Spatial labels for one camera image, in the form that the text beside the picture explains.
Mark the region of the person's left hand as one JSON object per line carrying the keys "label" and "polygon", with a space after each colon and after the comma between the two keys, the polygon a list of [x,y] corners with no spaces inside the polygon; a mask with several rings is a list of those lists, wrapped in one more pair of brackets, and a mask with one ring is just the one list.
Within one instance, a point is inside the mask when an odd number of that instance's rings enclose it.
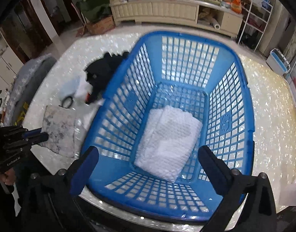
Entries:
{"label": "person's left hand", "polygon": [[0,173],[0,181],[5,185],[14,185],[16,181],[16,175],[13,168],[7,170],[5,173]]}

